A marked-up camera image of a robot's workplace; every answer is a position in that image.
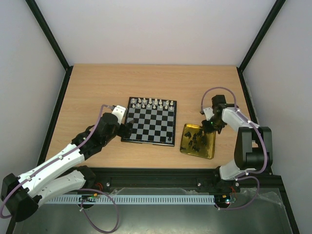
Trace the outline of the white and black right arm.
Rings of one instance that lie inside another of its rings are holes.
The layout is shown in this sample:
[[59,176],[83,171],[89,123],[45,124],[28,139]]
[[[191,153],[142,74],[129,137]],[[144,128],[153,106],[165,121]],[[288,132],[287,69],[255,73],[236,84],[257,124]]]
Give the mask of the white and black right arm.
[[264,172],[272,162],[272,132],[249,120],[234,103],[227,103],[224,95],[212,97],[212,106],[204,107],[205,96],[201,99],[200,113],[205,116],[202,128],[205,133],[218,133],[230,126],[236,131],[234,158],[215,169],[212,186],[218,191],[225,190],[230,181],[243,179],[250,174]]

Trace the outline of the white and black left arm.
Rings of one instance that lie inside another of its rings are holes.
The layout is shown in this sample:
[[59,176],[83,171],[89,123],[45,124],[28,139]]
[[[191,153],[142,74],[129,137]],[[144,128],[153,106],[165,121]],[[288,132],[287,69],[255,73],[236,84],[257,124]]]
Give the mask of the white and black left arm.
[[1,208],[7,208],[10,213],[8,217],[15,222],[24,221],[52,198],[91,186],[95,175],[86,166],[65,176],[62,173],[99,153],[114,137],[129,135],[131,124],[121,122],[125,113],[124,108],[116,106],[48,161],[19,176],[7,175],[2,182],[0,198]]

